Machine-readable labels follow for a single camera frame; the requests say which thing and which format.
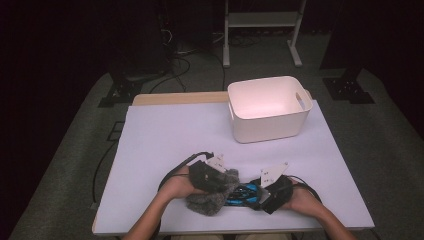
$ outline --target white tag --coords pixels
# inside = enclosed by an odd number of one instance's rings
[[[225,173],[225,171],[227,171],[227,169],[224,168],[224,155],[222,154],[209,158],[205,162],[207,165],[222,173]]]
[[[261,187],[266,188],[278,180],[289,167],[288,163],[272,166],[261,170]]]

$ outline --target white table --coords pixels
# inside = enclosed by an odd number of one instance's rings
[[[298,11],[294,12],[243,12],[231,13],[228,10],[228,0],[225,1],[224,46],[222,63],[230,67],[229,29],[241,27],[293,27],[293,36],[287,40],[294,65],[301,67],[302,61],[296,49],[297,36],[303,19],[306,0],[301,0]]]
[[[161,179],[194,153],[224,154],[227,168],[241,181],[260,170],[289,163],[286,174],[304,179],[349,229],[374,227],[371,216],[331,135],[319,105],[299,135],[240,144],[232,136],[228,95],[156,94],[136,98],[127,113],[117,154],[93,224],[96,235],[128,232],[146,209]],[[290,210],[272,215],[242,207],[224,207],[207,217],[174,200],[162,218],[162,234],[287,232],[321,229],[315,219]]]

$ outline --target floor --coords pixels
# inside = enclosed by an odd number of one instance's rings
[[[320,70],[328,34],[301,34],[297,48],[303,67],[296,68],[286,45],[288,34],[253,37],[249,47],[230,48],[231,67],[223,69],[222,45],[174,60],[175,74],[144,84],[141,93],[221,91],[236,81],[293,76],[316,99],[336,143],[364,198],[381,239],[424,239],[424,143],[392,102],[382,82],[362,70],[358,82],[374,104],[334,101],[322,78],[339,70]],[[180,46],[179,51],[189,51]],[[99,108],[112,79],[102,76],[75,116],[28,208],[10,239],[116,239],[91,232],[96,204],[102,196],[116,145],[108,141],[115,122],[124,121],[129,103]],[[93,177],[99,161],[94,197]],[[378,239],[370,230],[355,231],[359,239]],[[296,233],[300,239],[325,239],[322,232]]]

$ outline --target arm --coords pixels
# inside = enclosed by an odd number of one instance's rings
[[[180,169],[177,174],[180,175],[171,177],[161,187],[143,215],[141,215],[123,240],[150,239],[166,207],[173,199],[185,198],[190,194],[202,193],[200,190],[195,189],[190,183],[188,176],[184,175],[188,174],[187,166]]]
[[[295,188],[292,198],[283,208],[316,218],[333,240],[356,239],[339,219],[306,189]]]

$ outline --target fuzzy gray material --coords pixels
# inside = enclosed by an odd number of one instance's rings
[[[187,207],[194,212],[212,216],[221,210],[224,206],[227,197],[240,184],[238,178],[238,170],[230,169],[220,176],[225,183],[226,190],[219,193],[211,194],[193,194],[186,198]]]

